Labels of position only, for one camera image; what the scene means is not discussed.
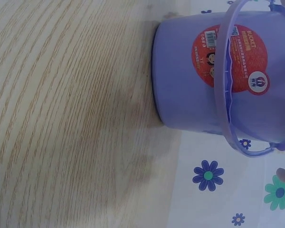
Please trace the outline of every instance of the barcode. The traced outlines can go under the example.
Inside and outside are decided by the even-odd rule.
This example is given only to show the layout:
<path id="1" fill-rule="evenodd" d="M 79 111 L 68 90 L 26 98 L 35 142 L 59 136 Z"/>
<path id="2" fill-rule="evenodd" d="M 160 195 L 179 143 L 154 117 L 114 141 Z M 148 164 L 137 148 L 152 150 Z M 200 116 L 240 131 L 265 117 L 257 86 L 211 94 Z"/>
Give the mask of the barcode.
<path id="1" fill-rule="evenodd" d="M 208 48 L 215 48 L 217 45 L 217 36 L 215 31 L 207 31 L 205 32 L 206 44 Z"/>
<path id="2" fill-rule="evenodd" d="M 239 36 L 238 28 L 236 26 L 233 27 L 231 36 L 232 37 Z"/>

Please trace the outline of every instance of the green flower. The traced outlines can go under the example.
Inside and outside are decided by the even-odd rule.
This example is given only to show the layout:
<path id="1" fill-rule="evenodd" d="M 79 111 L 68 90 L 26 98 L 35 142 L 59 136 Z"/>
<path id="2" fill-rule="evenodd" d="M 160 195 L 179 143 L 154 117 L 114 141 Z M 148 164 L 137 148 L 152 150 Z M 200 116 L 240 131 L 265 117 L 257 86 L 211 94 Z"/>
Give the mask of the green flower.
<path id="1" fill-rule="evenodd" d="M 265 186 L 265 191 L 269 192 L 269 194 L 264 197 L 264 203 L 271 203 L 271 210 L 277 209 L 277 206 L 280 206 L 280 209 L 284 210 L 285 183 L 281 182 L 276 175 L 273 176 L 272 181 L 274 184 L 267 184 Z"/>

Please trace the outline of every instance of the logo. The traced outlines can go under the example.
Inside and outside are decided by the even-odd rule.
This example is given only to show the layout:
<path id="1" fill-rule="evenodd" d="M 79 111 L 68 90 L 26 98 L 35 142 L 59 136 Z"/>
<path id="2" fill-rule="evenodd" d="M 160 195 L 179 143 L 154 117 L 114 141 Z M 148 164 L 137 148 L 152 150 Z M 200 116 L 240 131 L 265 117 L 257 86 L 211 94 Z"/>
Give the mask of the logo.
<path id="1" fill-rule="evenodd" d="M 255 71 L 248 78 L 249 90 L 255 95 L 261 95 L 269 89 L 269 78 L 263 72 Z"/>

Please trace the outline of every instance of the cartoon face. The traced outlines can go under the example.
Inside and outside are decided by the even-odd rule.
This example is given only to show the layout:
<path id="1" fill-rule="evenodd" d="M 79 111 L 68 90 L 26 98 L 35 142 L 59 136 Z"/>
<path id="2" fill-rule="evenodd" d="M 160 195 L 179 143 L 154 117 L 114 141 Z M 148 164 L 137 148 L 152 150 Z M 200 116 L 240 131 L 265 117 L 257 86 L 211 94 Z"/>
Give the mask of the cartoon face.
<path id="1" fill-rule="evenodd" d="M 214 67 L 212 67 L 212 68 L 210 69 L 210 75 L 211 75 L 212 78 L 214 78 Z"/>
<path id="2" fill-rule="evenodd" d="M 208 57 L 209 63 L 214 64 L 214 57 L 215 57 L 215 54 L 209 55 L 209 57 Z"/>

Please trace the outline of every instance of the bucket handle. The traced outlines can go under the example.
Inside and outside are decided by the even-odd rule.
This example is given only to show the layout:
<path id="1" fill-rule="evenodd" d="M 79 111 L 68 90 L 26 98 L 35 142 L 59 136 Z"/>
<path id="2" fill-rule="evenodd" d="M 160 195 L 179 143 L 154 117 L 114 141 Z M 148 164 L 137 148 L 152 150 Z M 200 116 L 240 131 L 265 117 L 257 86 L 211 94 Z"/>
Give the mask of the bucket handle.
<path id="1" fill-rule="evenodd" d="M 232 34 L 233 27 L 236 22 L 236 18 L 242 9 L 242 7 L 249 1 L 252 0 L 236 0 L 231 4 L 228 11 L 226 12 L 223 21 L 219 27 L 217 47 L 216 47 L 216 58 L 214 65 L 214 95 L 217 107 L 217 114 L 220 125 L 222 127 L 223 135 L 225 136 L 227 142 L 230 146 L 241 152 L 247 157 L 259 157 L 266 155 L 274 151 L 275 148 L 280 150 L 285 150 L 284 143 L 269 143 L 269 147 L 257 152 L 252 152 L 246 150 L 242 144 L 239 142 L 238 137 L 235 132 L 235 127 L 231 122 L 231 105 L 232 105 L 232 76 L 231 67 L 232 59 L 230 56 L 229 48 L 230 42 L 229 37 Z M 285 7 L 281 5 L 270 3 L 270 9 L 272 11 L 279 11 L 285 15 Z"/>

